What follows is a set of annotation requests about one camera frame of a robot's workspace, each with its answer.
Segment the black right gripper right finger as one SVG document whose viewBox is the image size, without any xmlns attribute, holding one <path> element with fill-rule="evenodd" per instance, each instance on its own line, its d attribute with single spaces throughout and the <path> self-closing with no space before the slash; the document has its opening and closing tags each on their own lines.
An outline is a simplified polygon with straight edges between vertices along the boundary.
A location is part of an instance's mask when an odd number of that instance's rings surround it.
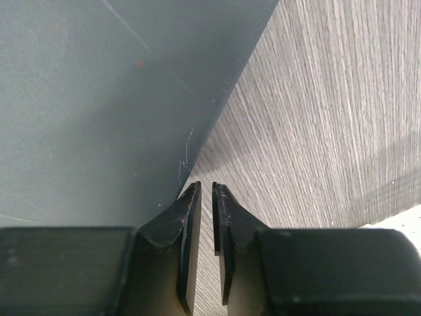
<svg viewBox="0 0 421 316">
<path fill-rule="evenodd" d="M 270 228 L 212 185 L 229 315 L 419 315 L 420 256 L 380 228 Z"/>
</svg>

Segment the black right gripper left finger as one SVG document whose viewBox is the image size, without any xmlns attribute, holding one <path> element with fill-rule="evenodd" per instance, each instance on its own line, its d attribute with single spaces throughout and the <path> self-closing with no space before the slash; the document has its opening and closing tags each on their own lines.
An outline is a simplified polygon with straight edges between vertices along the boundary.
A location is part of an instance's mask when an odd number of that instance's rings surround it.
<svg viewBox="0 0 421 316">
<path fill-rule="evenodd" d="M 139 228 L 1 229 L 2 315 L 192 315 L 201 184 Z"/>
</svg>

